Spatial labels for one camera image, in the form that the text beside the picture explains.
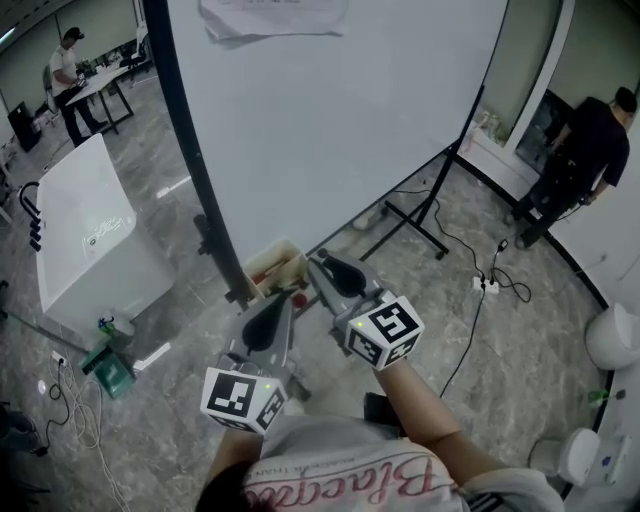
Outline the white desk with black legs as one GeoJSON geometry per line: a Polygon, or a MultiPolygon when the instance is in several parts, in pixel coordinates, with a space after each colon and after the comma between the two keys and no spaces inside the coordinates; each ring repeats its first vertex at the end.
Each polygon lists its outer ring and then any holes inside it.
{"type": "Polygon", "coordinates": [[[125,74],[129,72],[130,72],[130,69],[128,67],[114,67],[114,68],[106,69],[101,73],[97,73],[96,75],[90,77],[88,80],[85,81],[81,91],[78,94],[76,94],[74,97],[72,97],[66,103],[66,105],[67,106],[74,105],[75,103],[77,103],[82,99],[86,99],[93,94],[97,94],[101,101],[101,104],[103,106],[104,112],[108,120],[108,126],[104,127],[101,130],[101,132],[106,133],[108,131],[113,131],[114,133],[118,134],[119,133],[118,126],[123,121],[134,116],[134,112],[131,109],[131,106],[129,105],[129,102],[127,101],[126,97],[124,96],[124,93],[118,82],[120,78],[122,78],[125,74]],[[107,106],[106,100],[103,95],[103,90],[108,88],[109,86],[113,86],[117,96],[121,100],[126,110],[126,113],[117,119],[114,119],[112,117],[109,107],[107,106]]]}

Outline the white paper sheet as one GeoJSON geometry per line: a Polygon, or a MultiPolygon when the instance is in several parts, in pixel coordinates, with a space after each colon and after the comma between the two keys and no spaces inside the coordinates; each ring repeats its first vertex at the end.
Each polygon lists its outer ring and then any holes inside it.
{"type": "Polygon", "coordinates": [[[198,0],[213,43],[235,49],[273,37],[341,36],[349,0],[198,0]]]}

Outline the beige tray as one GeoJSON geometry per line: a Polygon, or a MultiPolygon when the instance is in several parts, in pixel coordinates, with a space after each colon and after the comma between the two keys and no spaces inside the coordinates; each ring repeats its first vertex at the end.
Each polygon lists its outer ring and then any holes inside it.
{"type": "Polygon", "coordinates": [[[307,257],[293,242],[287,239],[277,240],[243,266],[243,272],[251,292],[249,303],[253,304],[276,295],[279,288],[293,287],[294,293],[304,294],[310,285],[307,267],[307,257]],[[281,260],[284,260],[285,264],[276,273],[259,284],[252,281],[253,275],[266,270],[281,260]]]}

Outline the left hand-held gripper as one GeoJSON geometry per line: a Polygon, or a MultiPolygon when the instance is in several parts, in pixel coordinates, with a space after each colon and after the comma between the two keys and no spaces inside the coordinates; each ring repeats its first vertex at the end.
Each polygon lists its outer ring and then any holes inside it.
{"type": "Polygon", "coordinates": [[[232,324],[217,363],[206,370],[200,412],[225,428],[266,433],[288,400],[293,287],[279,288],[232,324]]]}

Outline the green flat box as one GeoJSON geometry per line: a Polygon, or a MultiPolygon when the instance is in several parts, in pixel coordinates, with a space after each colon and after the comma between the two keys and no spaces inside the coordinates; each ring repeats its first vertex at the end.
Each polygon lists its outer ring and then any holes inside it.
{"type": "Polygon", "coordinates": [[[93,375],[111,399],[121,397],[135,383],[132,368],[108,343],[92,350],[80,368],[85,376],[93,375]]]}

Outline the person's right forearm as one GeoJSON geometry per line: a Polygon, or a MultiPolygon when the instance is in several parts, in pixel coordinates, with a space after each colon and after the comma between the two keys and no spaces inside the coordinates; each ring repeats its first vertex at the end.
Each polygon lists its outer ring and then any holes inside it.
{"type": "Polygon", "coordinates": [[[465,436],[447,405],[407,360],[375,375],[410,441],[433,452],[456,484],[463,486],[475,477],[506,468],[465,436]]]}

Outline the black rectangular case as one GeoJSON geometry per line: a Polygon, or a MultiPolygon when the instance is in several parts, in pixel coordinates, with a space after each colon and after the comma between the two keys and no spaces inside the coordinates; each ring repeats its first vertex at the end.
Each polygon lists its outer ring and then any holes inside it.
{"type": "Polygon", "coordinates": [[[20,102],[9,112],[8,120],[21,148],[25,152],[30,152],[40,141],[41,131],[35,127],[34,118],[26,104],[20,102]]]}

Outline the person's left forearm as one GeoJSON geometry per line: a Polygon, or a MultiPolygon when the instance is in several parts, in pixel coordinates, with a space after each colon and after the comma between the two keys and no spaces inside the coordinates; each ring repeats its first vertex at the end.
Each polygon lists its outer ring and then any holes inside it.
{"type": "Polygon", "coordinates": [[[207,475],[203,494],[211,490],[217,497],[239,497],[247,472],[260,460],[263,442],[261,434],[227,429],[207,475]]]}

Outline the person's white printed shirt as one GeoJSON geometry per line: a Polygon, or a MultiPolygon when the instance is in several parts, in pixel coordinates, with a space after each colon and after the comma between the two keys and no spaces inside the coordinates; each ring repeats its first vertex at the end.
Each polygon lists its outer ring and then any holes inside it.
{"type": "Polygon", "coordinates": [[[337,416],[278,418],[243,492],[276,512],[565,512],[536,470],[501,469],[458,485],[432,451],[337,416]]]}

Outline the white round basin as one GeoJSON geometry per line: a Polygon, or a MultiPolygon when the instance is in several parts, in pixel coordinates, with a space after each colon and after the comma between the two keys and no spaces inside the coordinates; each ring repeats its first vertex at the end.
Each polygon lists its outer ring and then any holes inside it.
{"type": "Polygon", "coordinates": [[[591,321],[585,346],[601,370],[616,371],[636,363],[640,360],[640,316],[615,303],[591,321]]]}

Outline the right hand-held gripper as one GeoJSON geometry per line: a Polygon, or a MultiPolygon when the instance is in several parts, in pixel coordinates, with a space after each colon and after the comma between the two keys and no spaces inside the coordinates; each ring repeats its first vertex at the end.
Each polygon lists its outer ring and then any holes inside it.
{"type": "Polygon", "coordinates": [[[415,348],[423,321],[409,300],[387,288],[368,264],[321,248],[308,260],[308,275],[333,315],[331,335],[345,354],[380,371],[415,348]]]}

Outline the green spray bottle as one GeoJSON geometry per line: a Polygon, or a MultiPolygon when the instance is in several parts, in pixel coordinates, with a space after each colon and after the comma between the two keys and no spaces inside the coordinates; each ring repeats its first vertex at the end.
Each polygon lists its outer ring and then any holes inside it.
{"type": "Polygon", "coordinates": [[[104,344],[126,344],[135,334],[135,326],[122,316],[108,314],[98,320],[104,344]]]}

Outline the whiteboard on black stand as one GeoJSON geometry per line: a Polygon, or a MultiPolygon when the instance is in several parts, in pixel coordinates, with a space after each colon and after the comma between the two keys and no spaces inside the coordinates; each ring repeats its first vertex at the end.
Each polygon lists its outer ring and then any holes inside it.
{"type": "Polygon", "coordinates": [[[246,307],[243,266],[310,252],[452,146],[508,0],[349,0],[341,36],[209,38],[198,0],[142,0],[205,249],[246,307]]]}

